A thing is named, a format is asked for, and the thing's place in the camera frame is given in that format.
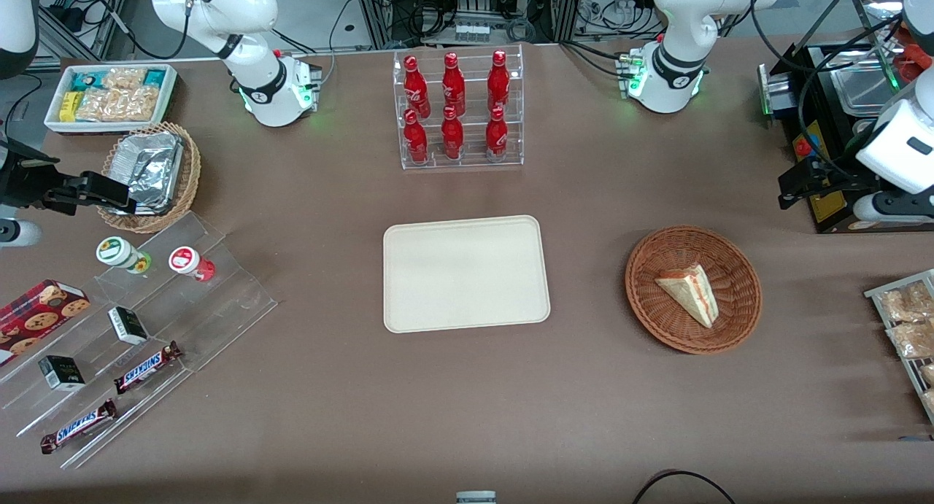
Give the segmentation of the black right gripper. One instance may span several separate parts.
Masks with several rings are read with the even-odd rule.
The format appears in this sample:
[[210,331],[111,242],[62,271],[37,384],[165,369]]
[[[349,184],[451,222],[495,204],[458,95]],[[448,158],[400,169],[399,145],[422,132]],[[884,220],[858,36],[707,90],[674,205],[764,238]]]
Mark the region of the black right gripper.
[[59,158],[44,155],[20,141],[3,139],[6,158],[1,168],[2,204],[17,209],[49,209],[74,215],[79,188],[86,198],[96,199],[107,214],[135,215],[137,202],[127,185],[94,171],[81,176],[64,174],[56,168]]

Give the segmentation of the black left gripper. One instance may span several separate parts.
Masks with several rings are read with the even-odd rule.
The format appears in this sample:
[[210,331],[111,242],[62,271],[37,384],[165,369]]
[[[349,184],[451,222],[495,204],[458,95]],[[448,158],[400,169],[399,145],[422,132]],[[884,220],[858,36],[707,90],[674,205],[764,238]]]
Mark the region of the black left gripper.
[[881,190],[874,173],[846,175],[837,169],[827,168],[820,160],[799,160],[778,177],[778,182],[781,188],[778,197],[780,209],[789,209],[801,199],[823,198],[838,191],[874,193]]

